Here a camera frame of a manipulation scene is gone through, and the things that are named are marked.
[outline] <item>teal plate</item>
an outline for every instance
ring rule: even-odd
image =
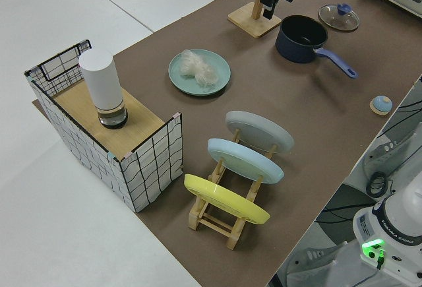
[[[229,170],[251,180],[263,177],[262,183],[278,183],[283,177],[283,170],[269,158],[246,146],[223,140],[209,139],[208,153]]]
[[[174,57],[169,65],[169,76],[171,82],[181,91],[193,96],[207,96],[215,94],[226,86],[230,80],[230,67],[227,61],[220,55],[205,49],[191,49],[195,54],[200,55],[204,62],[209,64],[218,75],[218,82],[213,86],[200,86],[194,77],[181,75],[180,63],[181,53]]]

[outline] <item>wire mesh basket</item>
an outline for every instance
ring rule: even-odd
[[[134,212],[141,211],[182,171],[182,117],[175,114],[137,147],[117,159],[54,97],[82,80],[78,57],[91,48],[82,41],[24,74],[51,124],[80,161]]]

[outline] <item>blue handle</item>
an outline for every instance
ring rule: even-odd
[[[332,51],[324,48],[314,49],[316,56],[329,58],[334,64],[338,66],[350,78],[357,78],[358,74],[348,65],[343,59],[337,56]]]

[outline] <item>cylinder lid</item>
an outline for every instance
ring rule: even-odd
[[[113,61],[110,52],[104,49],[92,48],[79,56],[79,66],[87,71],[101,71]]]

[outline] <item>glass lid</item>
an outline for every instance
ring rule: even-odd
[[[319,10],[319,18],[328,26],[341,31],[353,31],[359,26],[359,17],[345,3],[325,5]]]

